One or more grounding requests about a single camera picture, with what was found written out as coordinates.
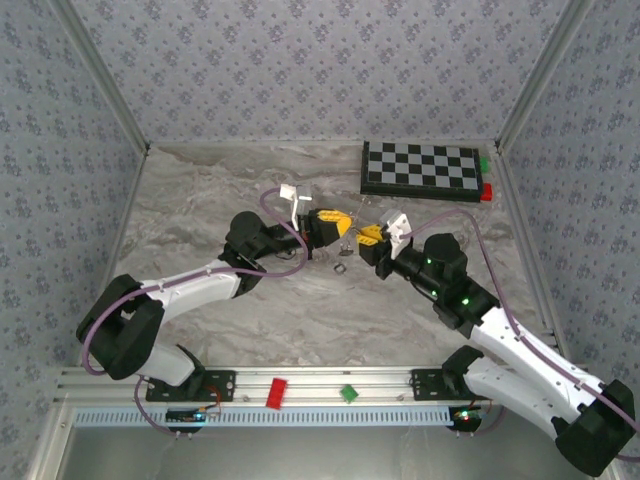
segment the gray marble surface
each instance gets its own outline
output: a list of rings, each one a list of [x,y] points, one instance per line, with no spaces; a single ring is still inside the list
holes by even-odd
[[[414,227],[454,206],[477,218],[517,318],[536,319],[513,231],[491,174],[494,200],[483,204],[367,196],[359,192],[361,146],[193,146],[152,148],[120,252],[116,273],[138,280],[190,270],[217,257],[229,222],[242,210],[260,212],[258,198],[280,183],[310,184],[314,207],[377,223],[389,208]],[[286,213],[288,205],[272,205]],[[468,221],[454,217],[430,233],[452,232],[469,256],[469,274],[493,291]],[[422,243],[430,233],[424,233]],[[350,236],[356,248],[355,238]],[[263,279],[247,295],[208,304],[166,324],[161,339],[180,343],[205,365],[436,365],[466,342],[448,330],[431,305],[398,276],[378,279],[357,254],[339,257],[340,243],[314,252],[302,272]],[[298,259],[261,261],[270,271]],[[333,267],[341,261],[346,273]]]

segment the red block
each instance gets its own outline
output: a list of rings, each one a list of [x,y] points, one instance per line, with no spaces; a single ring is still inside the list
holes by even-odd
[[[287,381],[281,378],[274,378],[271,382],[271,390],[269,390],[269,397],[267,397],[267,407],[275,410],[280,410],[282,407],[282,398],[284,397],[284,391],[287,389]]]
[[[481,202],[490,202],[493,198],[493,187],[490,183],[484,184],[484,190],[482,191],[482,195],[480,196]]]

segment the chessboard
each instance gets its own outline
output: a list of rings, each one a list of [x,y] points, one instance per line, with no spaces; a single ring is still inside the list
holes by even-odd
[[[364,142],[360,193],[479,202],[478,149]]]

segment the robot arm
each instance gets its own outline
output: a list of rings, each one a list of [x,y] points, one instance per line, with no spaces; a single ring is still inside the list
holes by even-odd
[[[335,210],[302,213],[302,202],[295,187],[288,187],[293,200],[292,220],[304,240],[309,257],[314,248],[327,246],[351,226],[351,218]],[[95,331],[89,352],[114,380],[138,374],[181,388],[186,399],[201,387],[203,367],[181,346],[156,341],[162,325],[191,309],[210,302],[236,298],[251,291],[265,272],[257,260],[268,255],[291,252],[300,243],[282,225],[267,227],[253,212],[241,212],[231,221],[223,252],[207,265],[169,278],[136,281],[130,275],[113,279],[76,331],[80,342],[103,312],[133,292],[140,294],[125,301]],[[242,269],[247,273],[224,270]]]
[[[406,238],[411,231],[406,215],[387,212],[381,225],[361,229],[357,236],[359,254],[375,267],[376,275],[383,280],[394,272],[401,275],[433,302],[443,323],[499,356],[515,371],[464,346],[442,367],[452,393],[471,392],[499,401],[554,439],[576,468],[599,476],[634,431],[586,389],[602,394],[635,418],[631,390],[618,380],[604,384],[561,357],[517,321],[516,333],[498,299],[468,277],[467,257],[453,235],[432,235],[419,251],[413,248],[413,239]],[[544,359],[525,343],[533,345]],[[551,363],[570,372],[577,385]]]

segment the blue patterned wall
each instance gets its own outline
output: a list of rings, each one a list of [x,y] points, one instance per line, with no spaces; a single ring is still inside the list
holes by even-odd
[[[574,359],[640,398],[637,1],[596,2],[508,158]]]
[[[161,142],[495,138],[566,0],[74,3]]]
[[[0,478],[22,479],[54,367],[105,274],[139,157],[45,0],[0,27]]]

